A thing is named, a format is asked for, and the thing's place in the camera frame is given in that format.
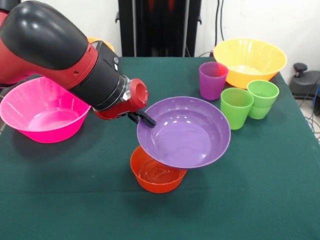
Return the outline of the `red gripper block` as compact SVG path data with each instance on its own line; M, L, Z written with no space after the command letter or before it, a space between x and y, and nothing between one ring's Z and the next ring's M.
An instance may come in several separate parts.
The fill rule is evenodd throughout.
M94 110L94 113L104 120L112 120L127 114L128 118L138 124L143 121L154 128L157 122L146 112L138 111L147 106L149 92L144 82L138 78L129 79L125 85L124 93L109 109Z

